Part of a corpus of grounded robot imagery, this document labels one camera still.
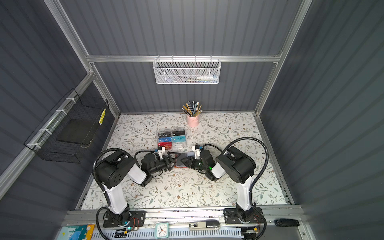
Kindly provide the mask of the clear acrylic card organizer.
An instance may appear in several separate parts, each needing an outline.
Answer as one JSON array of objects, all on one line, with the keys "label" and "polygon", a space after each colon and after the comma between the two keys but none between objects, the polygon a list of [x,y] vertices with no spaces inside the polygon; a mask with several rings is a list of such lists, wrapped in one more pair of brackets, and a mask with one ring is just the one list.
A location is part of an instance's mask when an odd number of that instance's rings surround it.
[{"label": "clear acrylic card organizer", "polygon": [[158,148],[166,150],[182,150],[187,147],[185,128],[162,129],[157,131]]}]

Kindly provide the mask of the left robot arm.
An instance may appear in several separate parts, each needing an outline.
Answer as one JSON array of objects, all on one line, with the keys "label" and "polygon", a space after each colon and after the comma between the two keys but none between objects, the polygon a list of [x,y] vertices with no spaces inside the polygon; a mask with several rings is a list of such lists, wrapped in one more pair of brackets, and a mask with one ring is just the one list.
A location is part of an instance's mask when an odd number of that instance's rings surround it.
[{"label": "left robot arm", "polygon": [[138,151],[131,156],[127,151],[110,148],[100,153],[93,164],[93,177],[107,200],[107,216],[115,225],[126,226],[133,218],[124,197],[122,181],[128,177],[145,187],[164,172],[171,171],[182,154],[161,150]]}]

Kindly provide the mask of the red leather card holder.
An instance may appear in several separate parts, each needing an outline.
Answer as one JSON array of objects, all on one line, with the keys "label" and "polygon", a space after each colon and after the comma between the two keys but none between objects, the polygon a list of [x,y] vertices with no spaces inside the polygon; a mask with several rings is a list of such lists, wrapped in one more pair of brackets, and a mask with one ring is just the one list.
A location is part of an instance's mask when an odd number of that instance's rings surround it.
[{"label": "red leather card holder", "polygon": [[188,168],[186,163],[189,161],[189,157],[195,158],[194,152],[181,153],[181,155],[176,160],[176,168]]}]

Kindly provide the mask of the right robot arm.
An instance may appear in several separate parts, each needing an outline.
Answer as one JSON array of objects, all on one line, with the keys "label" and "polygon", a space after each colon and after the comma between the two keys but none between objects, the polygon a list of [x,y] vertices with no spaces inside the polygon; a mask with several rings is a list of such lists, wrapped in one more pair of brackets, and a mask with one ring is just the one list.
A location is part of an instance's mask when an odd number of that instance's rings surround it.
[{"label": "right robot arm", "polygon": [[186,167],[198,171],[211,181],[217,181],[228,175],[237,186],[236,215],[240,222],[248,223],[256,214],[256,205],[252,200],[251,186],[256,163],[247,154],[234,146],[224,150],[216,160],[208,150],[195,150],[194,156],[181,159]]}]

